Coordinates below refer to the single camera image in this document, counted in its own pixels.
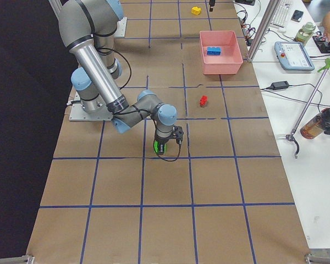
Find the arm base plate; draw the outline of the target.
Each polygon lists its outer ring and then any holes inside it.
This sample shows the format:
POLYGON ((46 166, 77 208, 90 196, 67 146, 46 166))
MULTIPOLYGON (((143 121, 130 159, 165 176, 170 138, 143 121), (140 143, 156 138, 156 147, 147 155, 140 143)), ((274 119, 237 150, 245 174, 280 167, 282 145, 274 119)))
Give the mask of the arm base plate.
POLYGON ((114 37, 117 39, 125 38, 127 30, 127 17, 124 17, 122 20, 117 22, 117 30, 114 33, 114 37))
POLYGON ((69 114, 71 122, 109 122, 113 118, 100 95, 91 101, 85 101, 76 92, 75 98, 68 101, 67 106, 71 106, 69 114))

